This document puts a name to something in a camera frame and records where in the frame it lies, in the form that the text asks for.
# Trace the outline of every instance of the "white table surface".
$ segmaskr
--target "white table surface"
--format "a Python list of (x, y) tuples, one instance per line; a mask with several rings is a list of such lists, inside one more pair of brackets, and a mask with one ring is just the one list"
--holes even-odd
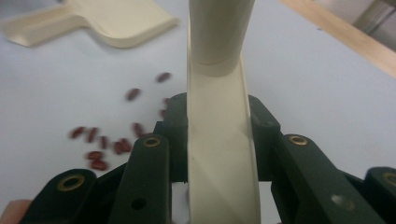
[[(70, 140), (77, 126), (117, 140), (131, 123), (151, 131), (162, 98), (186, 91), (188, 1), (157, 0), (180, 25), (133, 49), (105, 45), (88, 29), (26, 48), (0, 35), (0, 211), (33, 199), (54, 176), (86, 168), (96, 144)], [(54, 0), (2, 0), (0, 21)], [(283, 133), (313, 139), (341, 170), (364, 177), (396, 167), (396, 80), (277, 0), (256, 1), (244, 49), (249, 94), (270, 109)], [(159, 84), (155, 77), (170, 72)], [(127, 102), (125, 92), (142, 95)], [(107, 150), (110, 169), (128, 160)], [(262, 223), (280, 221), (261, 183)], [(175, 223), (187, 223), (187, 186), (174, 185)]]

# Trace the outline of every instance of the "cylindrical tube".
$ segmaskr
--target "cylindrical tube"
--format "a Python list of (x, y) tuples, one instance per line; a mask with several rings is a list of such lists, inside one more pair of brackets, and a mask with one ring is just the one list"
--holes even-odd
[(192, 61), (234, 69), (253, 4), (254, 0), (190, 0)]

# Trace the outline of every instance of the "metal ring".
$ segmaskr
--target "metal ring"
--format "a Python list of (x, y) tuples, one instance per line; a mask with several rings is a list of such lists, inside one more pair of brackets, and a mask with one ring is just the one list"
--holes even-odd
[(150, 137), (148, 139), (145, 139), (143, 142), (143, 146), (145, 147), (156, 147), (161, 143), (161, 140), (156, 137)]
[(396, 187), (396, 174), (394, 173), (384, 173), (382, 174), (382, 176), (384, 177), (384, 179), (391, 185), (393, 185), (394, 187)]
[(297, 135), (290, 136), (289, 141), (297, 146), (306, 146), (308, 144), (308, 140), (306, 140), (306, 138)]
[(79, 188), (85, 181), (85, 176), (76, 174), (76, 175), (68, 175), (64, 177), (58, 183), (59, 191), (70, 191), (73, 189)]

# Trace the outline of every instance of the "white plastic part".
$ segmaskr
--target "white plastic part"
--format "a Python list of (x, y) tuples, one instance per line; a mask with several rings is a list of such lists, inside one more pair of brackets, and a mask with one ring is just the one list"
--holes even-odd
[(91, 27), (108, 45), (129, 48), (177, 23), (150, 0), (69, 0), (6, 21), (1, 28), (10, 41), (30, 47), (78, 27)]
[(190, 0), (191, 58), (212, 76), (231, 73), (248, 28), (254, 0)]
[[(234, 3), (234, 7), (242, 2), (249, 4), (245, 0), (224, 2)], [(194, 15), (212, 9), (211, 13), (217, 13), (214, 8), (210, 8), (210, 4), (206, 6), (209, 8), (191, 7), (190, 11), (198, 10), (194, 11)], [(191, 30), (196, 28), (192, 21), (196, 20), (191, 20)], [(220, 25), (200, 23), (203, 31), (205, 24)], [(237, 23), (233, 27), (237, 31), (233, 33), (245, 32), (246, 27), (247, 24)], [(193, 45), (193, 39), (189, 30), (187, 113), (190, 223), (260, 223), (259, 182), (248, 94), (242, 60), (239, 59), (243, 37), (239, 42), (231, 41), (235, 45), (229, 47), (235, 49), (224, 50), (225, 54), (232, 52), (230, 55), (238, 55), (236, 65), (225, 68), (230, 71), (227, 74), (224, 74), (225, 70), (219, 71), (213, 66), (215, 63), (205, 67), (193, 61), (194, 49), (204, 45), (201, 41)], [(211, 45), (210, 38), (205, 44)], [(202, 55), (210, 56), (210, 51), (202, 51)]]

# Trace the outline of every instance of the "screw hole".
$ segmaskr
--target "screw hole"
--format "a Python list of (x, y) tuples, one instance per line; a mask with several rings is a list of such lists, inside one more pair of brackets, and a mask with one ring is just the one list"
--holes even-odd
[(85, 181), (84, 175), (68, 175), (58, 183), (59, 191), (70, 191), (79, 188)]
[(143, 142), (143, 145), (145, 147), (155, 147), (155, 146), (158, 146), (160, 143), (161, 143), (160, 139), (150, 137)]
[(141, 210), (141, 209), (143, 209), (144, 207), (146, 207), (146, 205), (147, 205), (147, 202), (146, 202), (146, 200), (145, 200), (144, 198), (135, 199), (135, 200), (133, 200), (132, 203), (131, 203), (131, 207), (132, 207), (134, 210)]
[(396, 174), (393, 173), (384, 173), (382, 174), (382, 176), (384, 177), (384, 179), (391, 185), (393, 185), (394, 187), (396, 187)]
[(305, 138), (297, 135), (290, 136), (289, 141), (297, 146), (306, 146), (308, 144), (308, 141)]

